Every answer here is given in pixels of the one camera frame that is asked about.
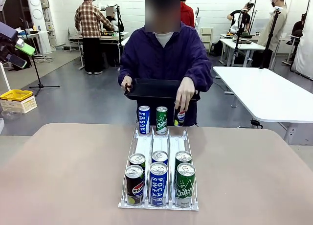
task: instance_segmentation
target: dark blue can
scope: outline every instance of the dark blue can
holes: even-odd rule
[[[155,151],[152,153],[152,163],[154,162],[163,162],[167,165],[168,162],[168,155],[164,151]]]
[[[140,106],[138,111],[139,132],[142,135],[147,135],[150,132],[150,107]]]
[[[163,162],[155,162],[150,166],[150,198],[152,206],[165,206],[167,165]]]

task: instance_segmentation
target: red shirt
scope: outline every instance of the red shirt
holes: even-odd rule
[[[182,1],[180,2],[180,21],[185,25],[195,27],[194,11]]]

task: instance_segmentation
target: soda can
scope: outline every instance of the soda can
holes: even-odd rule
[[[184,126],[186,111],[180,111],[180,108],[174,111],[174,126]]]
[[[139,132],[142,135],[147,135],[150,132],[150,107],[140,106],[138,111]]]
[[[190,207],[195,181],[195,167],[190,163],[182,163],[177,167],[176,206]]]
[[[152,163],[155,162],[163,162],[164,164],[167,165],[168,162],[168,155],[164,151],[155,151],[152,153]]]
[[[167,132],[167,108],[158,107],[156,109],[156,133],[165,135]]]
[[[143,169],[139,165],[130,165],[126,168],[127,203],[139,205],[143,197]]]
[[[176,187],[177,167],[181,163],[191,163],[192,156],[187,151],[179,151],[175,155],[174,188]]]
[[[166,200],[167,166],[162,162],[152,163],[150,166],[151,205],[164,206]]]
[[[143,154],[135,153],[129,157],[129,165],[139,165],[143,170],[143,185],[146,184],[146,158]]]

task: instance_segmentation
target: navy jacket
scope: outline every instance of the navy jacket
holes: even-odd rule
[[[213,83],[212,64],[205,47],[194,28],[181,23],[180,32],[174,32],[165,48],[152,32],[145,27],[132,33],[125,45],[121,57],[121,69],[118,82],[121,85],[124,76],[135,78],[179,80],[189,77],[195,89],[206,92]],[[155,108],[166,106],[169,115],[174,113],[174,104],[156,100],[138,101],[138,106],[150,106],[150,122],[155,123]],[[191,104],[185,117],[185,126],[197,123],[197,104]]]

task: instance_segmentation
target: floor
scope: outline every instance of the floor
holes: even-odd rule
[[[67,64],[68,62],[79,57],[78,51],[63,51],[56,50],[47,56],[52,57],[50,63],[36,63],[38,73],[40,77],[47,75],[48,73],[58,69],[59,67]],[[21,89],[28,84],[37,80],[37,75],[34,67],[23,69],[20,71],[5,70],[11,89]],[[7,92],[4,82],[2,82],[2,74],[0,73],[0,94]]]
[[[275,71],[313,92],[313,82],[289,72],[281,66],[284,58],[278,57]],[[211,58],[220,66],[217,58]],[[10,159],[23,143],[40,127],[52,122],[126,124],[136,121],[136,102],[128,100],[117,83],[118,72],[114,68],[101,75],[87,75],[78,70],[79,58],[42,77],[45,85],[60,85],[60,88],[43,89],[36,98],[38,108],[23,115],[19,120],[6,122],[0,136],[0,167]],[[201,94],[198,106],[198,122],[201,127],[227,127],[232,96],[225,96],[226,87],[221,80],[215,80],[210,91]],[[239,106],[231,127],[249,126],[251,116]],[[263,123],[266,129],[284,136],[285,130],[276,123]],[[295,152],[313,170],[313,147],[292,146]]]

